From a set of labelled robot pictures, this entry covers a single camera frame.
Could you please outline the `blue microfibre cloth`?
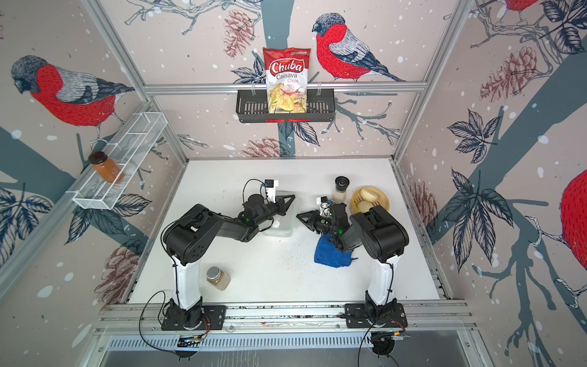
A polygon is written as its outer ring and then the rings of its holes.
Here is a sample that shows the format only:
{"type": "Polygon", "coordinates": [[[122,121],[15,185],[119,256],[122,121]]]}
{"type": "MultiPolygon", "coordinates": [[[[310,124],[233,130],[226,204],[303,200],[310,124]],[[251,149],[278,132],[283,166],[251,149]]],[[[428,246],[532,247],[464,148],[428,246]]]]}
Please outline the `blue microfibre cloth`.
{"type": "Polygon", "coordinates": [[[349,267],[356,258],[352,257],[351,252],[340,252],[331,239],[330,234],[321,235],[316,245],[314,262],[335,269],[349,267]]]}

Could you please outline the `orange sauce bottle black cap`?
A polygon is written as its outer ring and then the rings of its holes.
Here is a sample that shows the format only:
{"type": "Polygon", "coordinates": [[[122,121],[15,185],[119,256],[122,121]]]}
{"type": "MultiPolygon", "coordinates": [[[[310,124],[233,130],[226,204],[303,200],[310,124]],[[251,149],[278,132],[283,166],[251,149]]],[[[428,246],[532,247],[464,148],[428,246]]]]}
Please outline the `orange sauce bottle black cap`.
{"type": "Polygon", "coordinates": [[[89,162],[94,170],[108,184],[120,184],[125,178],[122,168],[114,162],[104,151],[97,151],[90,155],[89,162]]]}

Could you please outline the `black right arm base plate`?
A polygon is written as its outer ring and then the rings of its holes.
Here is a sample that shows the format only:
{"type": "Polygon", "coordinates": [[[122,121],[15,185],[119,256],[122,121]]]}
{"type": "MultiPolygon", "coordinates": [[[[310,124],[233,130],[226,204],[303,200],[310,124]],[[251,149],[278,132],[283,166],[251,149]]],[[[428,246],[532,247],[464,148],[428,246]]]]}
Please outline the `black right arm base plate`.
{"type": "Polygon", "coordinates": [[[349,329],[408,327],[403,304],[393,300],[384,306],[371,303],[345,304],[342,318],[349,329]]]}

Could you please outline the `yellow bowl with dumplings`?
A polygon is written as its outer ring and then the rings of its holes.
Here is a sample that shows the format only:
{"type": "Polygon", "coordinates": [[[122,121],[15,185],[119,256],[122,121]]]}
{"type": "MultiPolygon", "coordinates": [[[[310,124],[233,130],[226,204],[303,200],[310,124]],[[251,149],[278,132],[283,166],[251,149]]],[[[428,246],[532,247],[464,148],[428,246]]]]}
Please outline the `yellow bowl with dumplings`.
{"type": "Polygon", "coordinates": [[[366,213],[375,206],[390,209],[390,201],[384,192],[375,187],[361,187],[354,192],[350,200],[351,214],[366,213]]]}

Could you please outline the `aluminium front rail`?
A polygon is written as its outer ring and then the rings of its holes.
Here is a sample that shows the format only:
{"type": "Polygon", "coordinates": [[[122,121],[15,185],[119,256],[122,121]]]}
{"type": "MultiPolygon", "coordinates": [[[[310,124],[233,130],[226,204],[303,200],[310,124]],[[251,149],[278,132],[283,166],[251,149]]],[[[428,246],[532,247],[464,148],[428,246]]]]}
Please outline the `aluminium front rail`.
{"type": "MultiPolygon", "coordinates": [[[[403,301],[408,321],[406,331],[420,330],[475,330],[477,324],[464,301],[403,301]]],[[[225,333],[286,333],[350,330],[342,318],[343,302],[295,303],[210,303],[225,305],[226,317],[221,330],[225,333]]],[[[163,331],[164,307],[152,304],[125,304],[107,308],[95,328],[97,333],[195,332],[163,331]]],[[[376,330],[402,330],[377,328],[376,330]]]]}

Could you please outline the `clear acrylic wall shelf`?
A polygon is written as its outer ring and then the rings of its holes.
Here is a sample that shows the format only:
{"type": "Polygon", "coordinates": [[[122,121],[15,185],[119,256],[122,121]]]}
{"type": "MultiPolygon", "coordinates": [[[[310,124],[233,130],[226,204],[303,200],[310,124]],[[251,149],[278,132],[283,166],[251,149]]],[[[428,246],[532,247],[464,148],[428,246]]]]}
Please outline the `clear acrylic wall shelf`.
{"type": "Polygon", "coordinates": [[[108,182],[96,169],[90,168],[90,175],[75,192],[73,202],[83,209],[113,209],[167,125],[162,113],[135,114],[122,137],[103,149],[119,169],[113,181],[108,182]]]}

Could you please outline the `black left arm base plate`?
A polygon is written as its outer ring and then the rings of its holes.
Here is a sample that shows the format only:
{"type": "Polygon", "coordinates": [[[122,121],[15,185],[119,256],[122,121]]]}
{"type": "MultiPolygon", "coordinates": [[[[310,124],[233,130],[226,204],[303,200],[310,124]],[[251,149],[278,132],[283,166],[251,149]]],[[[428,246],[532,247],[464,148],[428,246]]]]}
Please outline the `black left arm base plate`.
{"type": "Polygon", "coordinates": [[[183,310],[176,304],[164,307],[163,331],[221,330],[226,317],[225,305],[194,306],[183,310]]]}

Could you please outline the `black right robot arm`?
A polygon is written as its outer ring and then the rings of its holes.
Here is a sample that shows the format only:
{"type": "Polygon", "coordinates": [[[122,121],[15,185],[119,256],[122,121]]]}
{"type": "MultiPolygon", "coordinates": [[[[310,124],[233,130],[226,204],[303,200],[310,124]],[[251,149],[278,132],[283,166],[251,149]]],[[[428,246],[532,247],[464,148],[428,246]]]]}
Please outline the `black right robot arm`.
{"type": "Polygon", "coordinates": [[[365,249],[374,260],[371,279],[365,295],[365,311],[372,324],[383,324],[398,310],[394,294],[397,264],[409,244],[406,229],[382,206],[350,217],[344,203],[334,203],[325,217],[319,210],[299,213],[297,219],[312,232],[329,235],[334,248],[350,253],[365,249]]]}

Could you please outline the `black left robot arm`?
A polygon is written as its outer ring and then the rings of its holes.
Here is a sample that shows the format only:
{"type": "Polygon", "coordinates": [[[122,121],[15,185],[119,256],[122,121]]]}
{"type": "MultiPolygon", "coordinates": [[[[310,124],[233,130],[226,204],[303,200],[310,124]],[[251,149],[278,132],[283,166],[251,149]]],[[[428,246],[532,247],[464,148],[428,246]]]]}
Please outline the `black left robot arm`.
{"type": "Polygon", "coordinates": [[[201,307],[200,260],[217,237],[248,243],[262,231],[262,223],[271,222],[276,216],[284,217],[294,201],[293,194],[278,195],[274,201],[253,194],[235,218],[197,204],[166,227],[161,243],[175,269],[179,309],[187,313],[201,307]]]}

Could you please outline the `salt grinder black top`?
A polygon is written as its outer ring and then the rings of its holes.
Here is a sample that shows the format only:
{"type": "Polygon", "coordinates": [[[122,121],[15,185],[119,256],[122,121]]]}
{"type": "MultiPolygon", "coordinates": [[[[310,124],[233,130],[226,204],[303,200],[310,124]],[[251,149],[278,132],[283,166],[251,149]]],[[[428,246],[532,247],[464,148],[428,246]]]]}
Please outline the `salt grinder black top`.
{"type": "Polygon", "coordinates": [[[344,203],[350,181],[348,177],[339,176],[335,179],[335,190],[332,196],[333,203],[344,203]]]}

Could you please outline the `translucent plastic lunch box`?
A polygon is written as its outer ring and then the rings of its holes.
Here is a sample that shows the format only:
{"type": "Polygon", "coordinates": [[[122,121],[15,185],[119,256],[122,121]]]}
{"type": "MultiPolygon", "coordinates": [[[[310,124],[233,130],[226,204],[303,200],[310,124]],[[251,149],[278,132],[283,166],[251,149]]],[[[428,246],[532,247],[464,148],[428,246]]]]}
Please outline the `translucent plastic lunch box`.
{"type": "Polygon", "coordinates": [[[270,229],[264,231],[262,235],[289,238],[292,236],[295,223],[297,221],[297,200],[294,199],[289,206],[285,216],[276,215],[274,217],[273,225],[270,229]]]}

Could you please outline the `small jar silver lid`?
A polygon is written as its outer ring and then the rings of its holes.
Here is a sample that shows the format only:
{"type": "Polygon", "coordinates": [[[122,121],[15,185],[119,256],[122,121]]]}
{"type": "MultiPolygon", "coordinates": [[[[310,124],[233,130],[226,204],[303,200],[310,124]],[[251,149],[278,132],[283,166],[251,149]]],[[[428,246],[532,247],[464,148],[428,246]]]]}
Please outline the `small jar silver lid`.
{"type": "Polygon", "coordinates": [[[220,291],[224,291],[229,286],[231,278],[227,272],[213,266],[207,270],[206,280],[220,291]]]}

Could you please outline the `red cassava chips bag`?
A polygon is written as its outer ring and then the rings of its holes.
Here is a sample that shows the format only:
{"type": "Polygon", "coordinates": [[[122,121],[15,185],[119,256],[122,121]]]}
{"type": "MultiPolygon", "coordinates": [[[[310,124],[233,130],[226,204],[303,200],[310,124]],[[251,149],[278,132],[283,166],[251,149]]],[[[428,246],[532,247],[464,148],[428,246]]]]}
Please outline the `red cassava chips bag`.
{"type": "Polygon", "coordinates": [[[306,113],[310,49],[263,49],[268,112],[306,113]]]}

